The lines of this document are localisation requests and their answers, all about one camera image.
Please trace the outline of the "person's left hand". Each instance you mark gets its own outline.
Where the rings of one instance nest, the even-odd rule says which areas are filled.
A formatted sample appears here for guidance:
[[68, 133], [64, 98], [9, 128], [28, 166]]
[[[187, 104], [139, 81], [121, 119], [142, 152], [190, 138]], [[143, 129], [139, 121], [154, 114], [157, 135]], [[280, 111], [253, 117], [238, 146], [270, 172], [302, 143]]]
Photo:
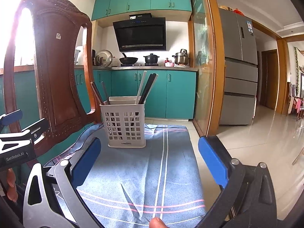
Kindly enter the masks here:
[[17, 187], [15, 184], [16, 177], [12, 168], [7, 170], [7, 197], [9, 200], [16, 202], [18, 199]]

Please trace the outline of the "person's right hand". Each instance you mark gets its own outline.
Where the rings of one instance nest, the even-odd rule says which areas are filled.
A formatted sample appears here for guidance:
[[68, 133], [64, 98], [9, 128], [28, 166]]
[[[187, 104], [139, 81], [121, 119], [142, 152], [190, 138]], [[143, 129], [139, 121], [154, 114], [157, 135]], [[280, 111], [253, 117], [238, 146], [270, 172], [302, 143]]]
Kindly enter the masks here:
[[168, 226], [160, 218], [155, 217], [150, 220], [149, 228], [168, 228]]

